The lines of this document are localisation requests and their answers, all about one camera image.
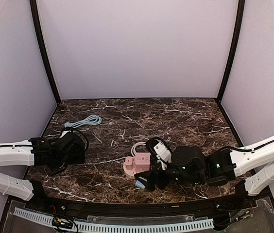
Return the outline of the right black frame post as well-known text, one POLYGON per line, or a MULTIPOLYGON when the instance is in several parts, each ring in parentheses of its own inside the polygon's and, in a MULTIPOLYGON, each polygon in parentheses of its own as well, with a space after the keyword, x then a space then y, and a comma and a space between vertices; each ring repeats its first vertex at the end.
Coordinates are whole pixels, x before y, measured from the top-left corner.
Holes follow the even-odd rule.
POLYGON ((228 83, 228 80, 230 77, 230 73, 232 70, 232 66, 233 66, 233 62, 234 62, 234 58, 235 58, 235 54, 236 54, 236 50, 237 50, 237 45, 238 45, 238 41, 239 41, 240 31, 241 31, 244 8, 245 8, 245 0, 239 0, 238 6, 237 6, 237 13, 236 13, 236 19, 235 19, 235 25, 234 25, 230 50, 229 50, 229 54, 227 57, 227 62, 226 62, 225 70, 223 73, 222 82, 221 82, 219 92, 218 92, 217 98, 216 98, 218 105, 220 105, 223 100, 224 93, 225 93, 227 83, 228 83))

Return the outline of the pink round power socket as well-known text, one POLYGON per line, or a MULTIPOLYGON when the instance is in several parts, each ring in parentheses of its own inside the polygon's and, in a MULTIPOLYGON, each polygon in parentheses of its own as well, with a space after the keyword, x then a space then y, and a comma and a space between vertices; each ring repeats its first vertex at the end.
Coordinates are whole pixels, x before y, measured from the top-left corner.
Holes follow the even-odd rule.
POLYGON ((135 179, 134 175, 136 173, 140 173, 142 172, 142 169, 140 166, 137 166, 136 163, 135 163, 135 166, 133 169, 126 169, 123 165, 123 171, 124 171, 124 174, 127 178, 129 179, 135 179))

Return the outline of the pink cube socket adapter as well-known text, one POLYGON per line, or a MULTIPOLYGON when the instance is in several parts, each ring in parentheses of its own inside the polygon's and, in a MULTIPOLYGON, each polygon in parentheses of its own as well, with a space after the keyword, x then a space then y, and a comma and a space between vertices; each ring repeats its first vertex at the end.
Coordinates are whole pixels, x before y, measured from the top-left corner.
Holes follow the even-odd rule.
POLYGON ((135 155, 135 168, 136 173, 149 171, 150 170, 150 156, 151 154, 148 152, 137 152, 135 155))

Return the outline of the black frame post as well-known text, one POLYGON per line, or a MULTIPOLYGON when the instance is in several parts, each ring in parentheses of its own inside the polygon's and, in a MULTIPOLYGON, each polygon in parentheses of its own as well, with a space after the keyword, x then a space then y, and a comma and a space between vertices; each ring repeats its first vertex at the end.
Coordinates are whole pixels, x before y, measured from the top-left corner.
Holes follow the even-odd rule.
POLYGON ((55 78, 54 78, 54 75, 53 75, 53 72, 51 69, 51 64, 49 61, 48 52, 47 52, 44 37, 43 37, 37 1, 29 0, 29 3, 30 3, 32 20, 33 20, 33 24, 34 24, 35 35, 36 35, 36 39, 38 42, 38 47, 39 47, 40 55, 41 55, 42 62, 44 65, 44 69, 45 69, 45 72, 46 72, 46 75, 48 78, 48 82, 50 84, 51 91, 52 91, 53 97, 55 99, 55 102, 57 105, 59 105, 61 103, 61 98, 60 98, 59 91, 58 91, 58 88, 55 83, 55 78))
POLYGON ((244 8, 245 8, 245 0, 239 0, 238 6, 237 6, 237 13, 236 13, 236 19, 235 19, 235 25, 234 25, 230 50, 229 50, 229 54, 227 57, 227 62, 226 62, 225 70, 223 73, 222 82, 221 82, 219 92, 218 92, 217 98, 216 98, 218 105, 220 105, 223 100, 224 93, 225 93, 227 83, 228 83, 228 80, 230 77, 230 73, 232 70, 232 66, 233 66, 233 62, 234 62, 234 58, 235 58, 235 54, 236 54, 236 50, 237 50, 237 45, 238 45, 238 41, 239 41, 240 31, 241 31, 244 8))

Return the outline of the small blue plug adapter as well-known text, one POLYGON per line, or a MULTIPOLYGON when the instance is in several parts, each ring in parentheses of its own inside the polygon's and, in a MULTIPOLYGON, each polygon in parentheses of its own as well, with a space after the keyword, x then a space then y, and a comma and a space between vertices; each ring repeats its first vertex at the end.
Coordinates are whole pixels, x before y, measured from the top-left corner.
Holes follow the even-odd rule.
POLYGON ((135 182, 135 186, 142 190, 148 190, 149 183, 146 179, 137 179, 135 182))

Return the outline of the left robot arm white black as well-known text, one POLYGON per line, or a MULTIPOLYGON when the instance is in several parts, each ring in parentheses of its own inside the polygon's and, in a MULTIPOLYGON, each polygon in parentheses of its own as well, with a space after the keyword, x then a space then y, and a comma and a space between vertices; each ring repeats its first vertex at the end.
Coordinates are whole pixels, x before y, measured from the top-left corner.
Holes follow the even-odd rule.
MULTIPOLYGON (((35 137, 20 142, 0 144, 0 167, 47 166, 51 175, 63 172, 68 165, 83 164, 89 146, 84 135, 63 131, 59 138, 35 137)), ((0 173, 0 193, 24 201, 43 199, 41 182, 20 180, 0 173)))

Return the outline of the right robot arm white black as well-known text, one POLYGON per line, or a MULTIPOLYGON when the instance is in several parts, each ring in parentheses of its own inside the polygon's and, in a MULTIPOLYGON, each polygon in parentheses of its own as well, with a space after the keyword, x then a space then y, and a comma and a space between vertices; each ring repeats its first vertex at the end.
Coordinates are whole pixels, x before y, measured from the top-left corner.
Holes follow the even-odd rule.
POLYGON ((258 166, 263 169, 236 185, 238 196, 256 196, 274 182, 274 136, 247 147, 225 146, 208 156, 199 147, 171 150, 159 137, 149 139, 146 148, 158 164, 135 174, 136 186, 143 190, 164 189, 172 181, 222 186, 258 166))

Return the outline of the small pink plug adapter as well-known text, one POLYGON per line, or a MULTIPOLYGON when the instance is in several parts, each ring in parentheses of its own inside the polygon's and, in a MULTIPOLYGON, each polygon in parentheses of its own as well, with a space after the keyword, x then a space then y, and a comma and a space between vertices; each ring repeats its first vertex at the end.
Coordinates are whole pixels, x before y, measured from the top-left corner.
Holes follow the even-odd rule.
POLYGON ((126 169, 133 169, 135 166, 135 157, 127 156, 125 158, 124 167, 126 169))

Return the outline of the left black frame post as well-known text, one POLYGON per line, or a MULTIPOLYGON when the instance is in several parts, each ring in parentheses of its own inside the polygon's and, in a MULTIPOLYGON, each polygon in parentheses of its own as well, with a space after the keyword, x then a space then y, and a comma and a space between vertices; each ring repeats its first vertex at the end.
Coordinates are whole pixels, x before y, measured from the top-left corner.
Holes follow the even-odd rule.
POLYGON ((60 98, 59 91, 58 91, 58 88, 55 83, 55 78, 54 78, 54 75, 53 75, 53 72, 51 69, 51 64, 49 61, 48 52, 47 52, 44 37, 43 37, 37 1, 29 0, 29 3, 30 3, 32 20, 33 20, 33 24, 34 24, 35 35, 36 35, 36 39, 38 42, 38 47, 39 47, 40 55, 41 55, 42 62, 44 65, 44 69, 45 69, 45 72, 46 72, 46 75, 48 78, 48 82, 50 84, 51 91, 52 91, 53 97, 55 99, 55 102, 57 105, 59 105, 61 103, 61 98, 60 98))

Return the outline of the black front frame rail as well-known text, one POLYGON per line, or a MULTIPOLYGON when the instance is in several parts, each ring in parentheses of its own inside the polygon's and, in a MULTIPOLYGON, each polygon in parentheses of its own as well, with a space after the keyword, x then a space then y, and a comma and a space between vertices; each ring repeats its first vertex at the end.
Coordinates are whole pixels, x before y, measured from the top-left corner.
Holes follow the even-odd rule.
POLYGON ((257 207, 254 199, 239 199, 235 195, 222 196, 212 199, 158 203, 157 199, 145 203, 138 197, 132 204, 125 203, 101 203, 97 202, 97 195, 92 199, 79 197, 64 192, 59 198, 46 197, 45 209, 38 208, 29 201, 9 197, 5 203, 4 212, 7 213, 12 204, 20 204, 30 210, 57 214, 74 218, 85 219, 88 216, 110 217, 164 217, 193 215, 195 217, 221 218, 242 209, 257 207))

